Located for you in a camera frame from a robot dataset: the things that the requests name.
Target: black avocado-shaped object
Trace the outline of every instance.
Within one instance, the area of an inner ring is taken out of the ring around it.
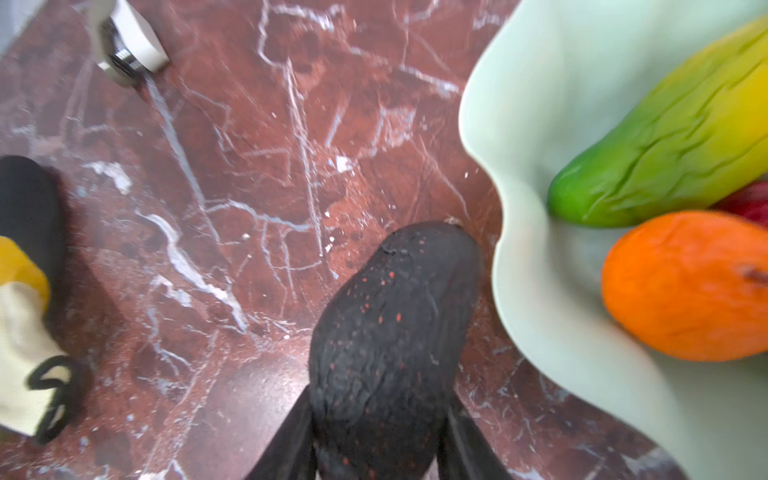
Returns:
[[[310,384],[248,480],[510,478],[453,391],[482,278],[442,222],[390,234],[315,327]]]

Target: toy fruit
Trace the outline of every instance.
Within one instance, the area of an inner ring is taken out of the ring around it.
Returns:
[[[330,300],[310,384],[245,480],[511,480],[453,390],[482,255],[443,222],[390,234]]]
[[[552,182],[549,208],[628,227],[706,208],[768,170],[768,16],[697,53]]]
[[[668,214],[624,235],[603,301],[647,345],[719,362],[768,350],[768,230],[729,214]]]
[[[768,228],[768,182],[756,182],[725,197],[716,209],[740,215]]]

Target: orange mango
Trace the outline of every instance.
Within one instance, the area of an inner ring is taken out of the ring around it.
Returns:
[[[603,301],[630,333],[679,359],[768,351],[768,230],[720,212],[654,218],[603,267]]]

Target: red marble surface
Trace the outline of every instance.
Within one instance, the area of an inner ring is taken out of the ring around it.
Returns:
[[[134,2],[173,59],[139,91],[94,66],[86,2],[51,0],[0,62],[0,152],[68,200],[52,329],[90,374],[59,439],[4,435],[3,478],[237,480],[387,232],[455,217],[490,260],[502,212],[457,115],[516,0],[298,1]],[[526,362],[488,285],[456,389],[515,478],[682,477]]]

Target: red apple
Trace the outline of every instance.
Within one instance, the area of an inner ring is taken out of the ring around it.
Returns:
[[[713,208],[739,215],[768,228],[768,181],[747,185],[717,202]]]

